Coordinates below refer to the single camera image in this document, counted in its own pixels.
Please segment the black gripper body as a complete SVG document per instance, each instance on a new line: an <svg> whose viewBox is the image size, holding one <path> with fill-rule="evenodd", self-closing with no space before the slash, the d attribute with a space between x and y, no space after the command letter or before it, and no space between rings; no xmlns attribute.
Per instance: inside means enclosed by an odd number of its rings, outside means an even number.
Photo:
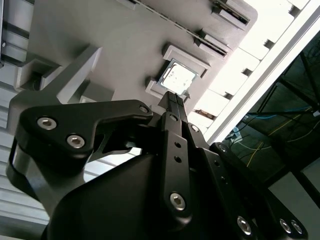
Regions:
<svg viewBox="0 0 320 240"><path fill-rule="evenodd" d="M68 193L50 218L46 240L233 240L212 190L201 187L190 171L191 221L175 225L172 205L165 206L160 157L145 155L104 173Z"/></svg>

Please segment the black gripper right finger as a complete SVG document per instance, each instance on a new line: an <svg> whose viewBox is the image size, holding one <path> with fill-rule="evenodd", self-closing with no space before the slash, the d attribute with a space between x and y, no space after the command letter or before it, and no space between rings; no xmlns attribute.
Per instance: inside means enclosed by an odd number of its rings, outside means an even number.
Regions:
<svg viewBox="0 0 320 240"><path fill-rule="evenodd" d="M177 99L198 202L215 240L306 240L298 218L221 142L208 145Z"/></svg>

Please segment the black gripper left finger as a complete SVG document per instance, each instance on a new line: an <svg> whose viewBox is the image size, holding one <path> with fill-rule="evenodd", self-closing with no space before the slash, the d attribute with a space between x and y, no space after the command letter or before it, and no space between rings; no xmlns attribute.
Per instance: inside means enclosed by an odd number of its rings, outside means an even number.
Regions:
<svg viewBox="0 0 320 240"><path fill-rule="evenodd" d="M50 219L73 190L135 157L162 161L163 204L173 223L192 219L188 142L183 137L177 94L167 92L155 113L139 100L34 106L17 123L9 180L42 203Z"/></svg>

